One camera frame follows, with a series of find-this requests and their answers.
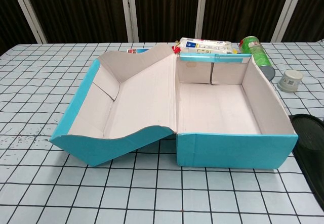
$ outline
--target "checkered tablecloth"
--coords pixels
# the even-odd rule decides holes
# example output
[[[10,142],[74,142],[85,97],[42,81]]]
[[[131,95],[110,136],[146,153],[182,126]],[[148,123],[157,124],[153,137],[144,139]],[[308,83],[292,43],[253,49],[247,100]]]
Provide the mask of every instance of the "checkered tablecloth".
[[[48,142],[95,58],[154,45],[18,45],[0,57],[0,223],[324,223],[293,155],[278,170],[186,168],[164,139],[92,168]],[[323,119],[324,44],[263,46],[287,113]],[[276,88],[287,69],[304,75],[295,94]]]

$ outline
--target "white grid tablecloth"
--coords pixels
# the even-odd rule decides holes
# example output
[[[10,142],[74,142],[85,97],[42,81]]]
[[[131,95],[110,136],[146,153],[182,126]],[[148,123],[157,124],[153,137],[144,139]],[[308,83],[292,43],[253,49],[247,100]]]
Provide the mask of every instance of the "white grid tablecloth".
[[[92,168],[48,142],[95,58],[154,45],[18,45],[0,57],[0,223],[324,223],[292,154],[276,170],[186,168],[165,139]],[[323,44],[263,46],[288,114],[323,119]],[[287,69],[304,75],[295,94],[276,89]]]

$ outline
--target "blue cardboard box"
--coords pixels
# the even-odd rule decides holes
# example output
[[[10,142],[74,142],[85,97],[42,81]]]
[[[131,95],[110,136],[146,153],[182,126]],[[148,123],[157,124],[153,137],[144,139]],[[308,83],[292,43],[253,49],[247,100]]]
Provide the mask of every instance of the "blue cardboard box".
[[[297,135],[251,55],[109,52],[50,141],[96,166],[177,134],[181,166],[278,168]]]

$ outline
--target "pringles can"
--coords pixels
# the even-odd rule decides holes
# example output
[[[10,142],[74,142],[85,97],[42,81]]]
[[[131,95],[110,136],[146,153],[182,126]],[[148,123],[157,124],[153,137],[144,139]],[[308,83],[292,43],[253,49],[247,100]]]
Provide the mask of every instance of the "pringles can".
[[[275,70],[271,66],[271,63],[264,51],[264,48],[260,44],[258,38],[254,36],[248,36],[241,40],[239,43],[239,50],[242,54],[253,55],[255,63],[258,65],[265,77],[271,81],[275,76]]]

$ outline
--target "curtain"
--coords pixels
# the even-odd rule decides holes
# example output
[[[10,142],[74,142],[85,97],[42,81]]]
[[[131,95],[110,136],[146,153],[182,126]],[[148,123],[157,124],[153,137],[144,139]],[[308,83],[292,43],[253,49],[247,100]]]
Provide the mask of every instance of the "curtain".
[[[20,43],[36,43],[17,0],[0,0],[0,56]]]
[[[194,37],[198,0],[135,0],[139,41]]]
[[[206,0],[202,38],[270,42],[286,0]]]
[[[125,42],[122,0],[30,0],[49,43]]]
[[[324,38],[324,0],[298,0],[283,42],[316,42]]]

